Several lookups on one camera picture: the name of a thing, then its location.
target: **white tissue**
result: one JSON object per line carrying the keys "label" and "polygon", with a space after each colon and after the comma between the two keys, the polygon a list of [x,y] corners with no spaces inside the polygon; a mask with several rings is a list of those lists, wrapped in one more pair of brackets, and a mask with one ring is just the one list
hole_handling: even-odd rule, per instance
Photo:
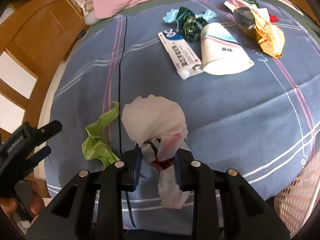
{"label": "white tissue", "polygon": [[137,97],[124,106],[121,120],[129,138],[139,146],[147,140],[161,139],[159,161],[174,157],[188,135],[181,107],[163,97]]}
{"label": "white tissue", "polygon": [[179,189],[173,165],[160,172],[158,191],[160,204],[165,208],[181,209],[190,195],[190,191],[182,192]]}

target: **crumpled trash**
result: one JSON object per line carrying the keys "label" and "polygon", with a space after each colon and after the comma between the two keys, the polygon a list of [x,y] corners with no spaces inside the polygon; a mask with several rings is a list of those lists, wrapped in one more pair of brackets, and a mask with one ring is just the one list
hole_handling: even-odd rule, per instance
{"label": "crumpled trash", "polygon": [[243,1],[245,1],[245,2],[247,2],[247,3],[250,3],[250,4],[256,5],[256,7],[257,7],[258,9],[261,8],[261,6],[260,6],[260,4],[258,3],[257,0],[243,0]]}
{"label": "crumpled trash", "polygon": [[108,142],[101,136],[103,129],[111,124],[119,115],[119,102],[112,102],[115,107],[102,114],[98,121],[86,127],[89,137],[82,144],[82,153],[86,160],[99,159],[103,163],[103,169],[108,165],[119,161],[112,152]]}
{"label": "crumpled trash", "polygon": [[195,13],[185,7],[180,7],[176,20],[177,32],[188,41],[198,40],[202,28],[208,24],[202,17],[196,19]]}
{"label": "crumpled trash", "polygon": [[124,106],[121,120],[129,138],[141,148],[143,160],[160,170],[161,204],[182,208],[190,192],[180,191],[172,165],[177,150],[186,147],[184,139],[188,135],[181,107],[163,97],[137,97]]}
{"label": "crumpled trash", "polygon": [[285,38],[278,26],[266,21],[258,12],[248,7],[235,9],[233,16],[243,30],[256,39],[264,53],[274,58],[283,56]]}
{"label": "crumpled trash", "polygon": [[[179,13],[178,9],[171,9],[170,12],[167,12],[167,15],[163,17],[165,23],[175,23],[177,15]],[[196,19],[202,17],[206,21],[210,21],[211,19],[217,17],[217,14],[212,10],[205,10],[204,13],[199,13],[195,15]]]}
{"label": "crumpled trash", "polygon": [[210,10],[207,10],[204,15],[195,15],[193,11],[188,8],[180,7],[177,14],[172,10],[163,18],[165,22],[177,22],[177,33],[188,41],[196,41],[200,38],[201,30],[208,24],[208,20],[215,18],[217,15]]}

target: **screw head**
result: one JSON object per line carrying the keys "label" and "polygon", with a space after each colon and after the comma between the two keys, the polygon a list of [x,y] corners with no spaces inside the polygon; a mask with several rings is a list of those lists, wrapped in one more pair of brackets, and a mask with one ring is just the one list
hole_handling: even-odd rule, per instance
{"label": "screw head", "polygon": [[193,167],[200,167],[201,162],[200,162],[200,161],[192,161],[192,162],[191,162],[191,165],[192,165]]}
{"label": "screw head", "polygon": [[86,171],[86,170],[82,170],[82,171],[79,172],[79,176],[82,177],[82,178],[87,176],[88,174],[89,174],[89,172]]}
{"label": "screw head", "polygon": [[118,162],[115,163],[115,166],[116,166],[117,168],[122,168],[122,167],[124,166],[124,162],[118,161]]}
{"label": "screw head", "polygon": [[238,175],[238,171],[234,170],[234,169],[230,169],[228,170],[229,175],[231,176],[237,176]]}

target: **snack wrapper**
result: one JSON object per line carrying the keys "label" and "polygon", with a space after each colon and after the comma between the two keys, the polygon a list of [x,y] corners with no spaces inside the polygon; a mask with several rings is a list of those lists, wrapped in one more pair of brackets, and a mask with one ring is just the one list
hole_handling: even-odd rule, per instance
{"label": "snack wrapper", "polygon": [[278,26],[266,21],[258,12],[248,7],[235,9],[233,15],[244,31],[255,37],[264,53],[274,58],[283,56],[285,38]]}

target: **paper cup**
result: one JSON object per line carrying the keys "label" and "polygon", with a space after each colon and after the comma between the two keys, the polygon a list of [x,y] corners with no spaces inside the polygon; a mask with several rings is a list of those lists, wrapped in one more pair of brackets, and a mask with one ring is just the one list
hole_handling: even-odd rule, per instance
{"label": "paper cup", "polygon": [[201,52],[203,70],[211,75],[236,74],[254,65],[220,23],[208,24],[201,30]]}

